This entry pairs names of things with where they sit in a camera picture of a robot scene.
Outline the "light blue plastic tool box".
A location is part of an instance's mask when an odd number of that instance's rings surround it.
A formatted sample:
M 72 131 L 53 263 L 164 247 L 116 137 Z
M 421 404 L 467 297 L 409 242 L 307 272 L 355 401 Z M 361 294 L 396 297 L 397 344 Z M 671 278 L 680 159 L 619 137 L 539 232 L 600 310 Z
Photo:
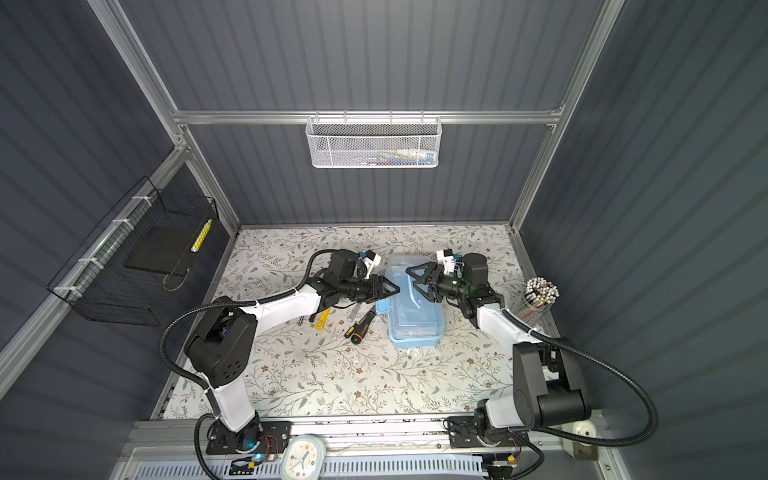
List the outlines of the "light blue plastic tool box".
M 385 277 L 395 283 L 400 292 L 378 301 L 376 310 L 386 317 L 390 339 L 397 349 L 434 347 L 443 337 L 442 306 L 418 293 L 413 279 L 406 273 L 408 267 L 428 261 L 423 256 L 396 256 L 385 270 Z

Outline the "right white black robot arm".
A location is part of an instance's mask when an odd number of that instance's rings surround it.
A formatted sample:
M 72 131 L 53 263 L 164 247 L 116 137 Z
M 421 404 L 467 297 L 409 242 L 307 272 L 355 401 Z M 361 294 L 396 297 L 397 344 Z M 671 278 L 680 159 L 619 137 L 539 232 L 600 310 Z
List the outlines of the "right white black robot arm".
M 426 300 L 451 304 L 476 329 L 511 349 L 512 393 L 478 404 L 480 436 L 488 429 L 523 427 L 583 445 L 619 448 L 645 442 L 657 431 L 658 410 L 635 380 L 614 365 L 575 347 L 567 338 L 537 331 L 504 305 L 503 296 L 488 279 L 484 255 L 456 256 L 451 270 L 446 268 L 446 259 L 441 258 L 409 266 L 405 272 Z M 648 416 L 639 432 L 619 438 L 598 438 L 564 428 L 591 419 L 592 407 L 580 359 L 615 375 L 639 397 Z

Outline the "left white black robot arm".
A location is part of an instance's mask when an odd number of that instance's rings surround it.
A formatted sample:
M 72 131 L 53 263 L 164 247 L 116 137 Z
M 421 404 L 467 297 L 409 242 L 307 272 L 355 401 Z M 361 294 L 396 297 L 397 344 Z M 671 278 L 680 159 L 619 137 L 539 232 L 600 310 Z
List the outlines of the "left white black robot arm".
M 341 300 L 374 304 L 400 293 L 400 288 L 374 268 L 381 257 L 371 250 L 322 249 L 314 252 L 299 283 L 284 292 L 256 300 L 235 301 L 227 296 L 193 308 L 163 331 L 159 355 L 176 375 L 197 384 L 211 408 L 217 439 L 229 453 L 251 453 L 266 444 L 258 413 L 244 380 L 257 337 L 293 319 L 322 313 Z M 167 348 L 175 327 L 201 313 L 203 319 L 184 345 L 192 363 L 189 371 L 174 361 Z

